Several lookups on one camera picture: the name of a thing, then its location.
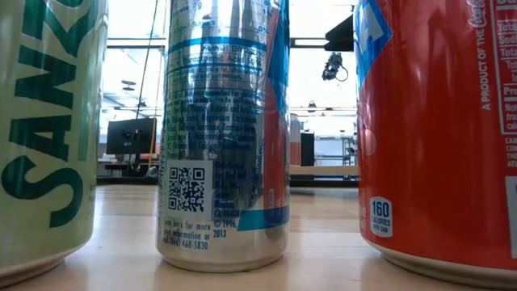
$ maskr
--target qr code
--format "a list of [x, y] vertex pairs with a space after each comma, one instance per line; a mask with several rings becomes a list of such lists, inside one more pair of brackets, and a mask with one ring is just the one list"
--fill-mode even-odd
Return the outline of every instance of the qr code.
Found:
[[203, 213], [206, 177], [204, 168], [171, 167], [169, 169], [169, 209]]

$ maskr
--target cable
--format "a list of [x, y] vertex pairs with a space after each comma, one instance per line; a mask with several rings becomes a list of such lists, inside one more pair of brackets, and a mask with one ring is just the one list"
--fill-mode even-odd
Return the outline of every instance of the cable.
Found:
[[[166, 21], [167, 21], [167, 9], [164, 10], [164, 17], [163, 17], [163, 32], [162, 35], [165, 35], [165, 27], [166, 27]], [[160, 57], [160, 67], [159, 71], [160, 74], [162, 73], [162, 63], [163, 63], [163, 57]], [[154, 100], [154, 122], [153, 122], [153, 137], [151, 138], [151, 150], [149, 151], [149, 163], [147, 164], [147, 169], [149, 170], [151, 168], [151, 156], [153, 155], [153, 149], [155, 147], [155, 141], [156, 141], [156, 128], [157, 128], [157, 122], [156, 116], [158, 115], [158, 96], [160, 95], [160, 84], [162, 83], [161, 75], [158, 77], [158, 85], [156, 88], [156, 99]]]
[[340, 80], [340, 79], [338, 78], [337, 74], [336, 74], [336, 80], [338, 80], [338, 81], [340, 81], [340, 82], [345, 82], [346, 80], [348, 80], [348, 76], [349, 76], [349, 75], [348, 75], [348, 70], [347, 70], [347, 68], [345, 68], [344, 66], [341, 66], [341, 68], [342, 68], [342, 69], [344, 69], [344, 70], [345, 70], [345, 72], [347, 72], [347, 77], [346, 77], [346, 78], [344, 78], [343, 80]]
[[[133, 121], [133, 124], [132, 124], [131, 143], [133, 143], [134, 139], [135, 139], [135, 134], [136, 134], [135, 132], [137, 130], [137, 120], [138, 120], [138, 116], [140, 115], [140, 107], [142, 105], [142, 95], [144, 94], [145, 71], [147, 71], [147, 62], [149, 61], [149, 52], [151, 50], [151, 42], [153, 40], [154, 24], [156, 23], [156, 14], [158, 13], [158, 1], [160, 1], [160, 0], [156, 0], [156, 4], [154, 4], [153, 23], [151, 24], [151, 33], [149, 35], [149, 44], [147, 46], [147, 53], [145, 55], [144, 72], [142, 74], [142, 83], [141, 83], [141, 87], [140, 87], [140, 96], [138, 97], [137, 116], [135, 117], [135, 120]], [[132, 153], [129, 154], [129, 161], [128, 161], [129, 164], [128, 164], [128, 169], [126, 170], [126, 175], [132, 169], [131, 157], [132, 157]]]

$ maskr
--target can bottom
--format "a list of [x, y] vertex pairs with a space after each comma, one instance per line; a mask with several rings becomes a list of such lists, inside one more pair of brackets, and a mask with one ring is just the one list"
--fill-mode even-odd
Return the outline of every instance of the can bottom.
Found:
[[63, 262], [67, 255], [72, 254], [83, 245], [84, 244], [69, 251], [38, 259], [37, 261], [14, 266], [8, 269], [0, 269], [0, 288], [20, 283], [54, 269]]
[[44, 264], [38, 264], [32, 268], [25, 268], [24, 270], [12, 273], [7, 276], [0, 276], [0, 288], [28, 280], [32, 277], [48, 272], [61, 264], [63, 259], [65, 259], [65, 257], [53, 259], [51, 261], [45, 262]]
[[380, 251], [380, 253], [389, 262], [412, 272], [440, 280], [476, 287], [491, 289], [517, 289], [517, 271], [483, 268], [450, 263], [437, 259], [428, 259], [415, 255], [407, 255], [400, 251], [381, 247], [375, 243], [369, 242], [368, 240], [366, 240], [366, 242]]
[[269, 264], [273, 264], [277, 260], [282, 257], [282, 254], [274, 255], [269, 258], [246, 262], [246, 263], [236, 263], [236, 264], [212, 264], [212, 263], [199, 263], [199, 262], [187, 262], [176, 259], [171, 259], [167, 257], [163, 257], [163, 259], [175, 266], [176, 268], [185, 269], [188, 271], [196, 271], [196, 272], [215, 272], [215, 273], [226, 273], [226, 272], [243, 272], [254, 270], [257, 268], [266, 267]]

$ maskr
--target black device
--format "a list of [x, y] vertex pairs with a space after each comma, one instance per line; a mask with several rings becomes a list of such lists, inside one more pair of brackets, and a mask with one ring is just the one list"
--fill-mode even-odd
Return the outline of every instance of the black device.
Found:
[[106, 154], [146, 154], [153, 146], [156, 118], [110, 121], [107, 126]]
[[[338, 78], [339, 69], [343, 69], [347, 72], [346, 78]], [[348, 70], [343, 67], [343, 57], [341, 57], [341, 53], [330, 54], [329, 61], [326, 63], [325, 69], [323, 70], [322, 78], [324, 81], [337, 79], [340, 82], [345, 82], [348, 79]]]

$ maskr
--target window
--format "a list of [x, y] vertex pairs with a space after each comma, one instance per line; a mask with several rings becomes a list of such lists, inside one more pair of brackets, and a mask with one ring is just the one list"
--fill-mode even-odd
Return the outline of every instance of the window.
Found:
[[351, 15], [356, 0], [292, 0], [291, 37], [325, 38], [325, 34]]
[[[109, 48], [103, 66], [103, 106], [101, 132], [111, 120], [127, 120], [137, 116], [147, 48]], [[163, 48], [152, 48], [145, 71], [140, 117], [153, 117], [161, 124], [163, 103]]]
[[110, 0], [108, 37], [149, 39], [157, 1], [153, 38], [165, 37], [163, 29], [168, 15], [166, 0]]
[[[354, 108], [356, 105], [355, 54], [342, 53], [348, 79], [323, 81], [322, 74], [331, 52], [323, 48], [291, 49], [288, 95], [291, 107], [307, 107], [313, 101], [317, 107]], [[347, 77], [340, 69], [338, 78]]]

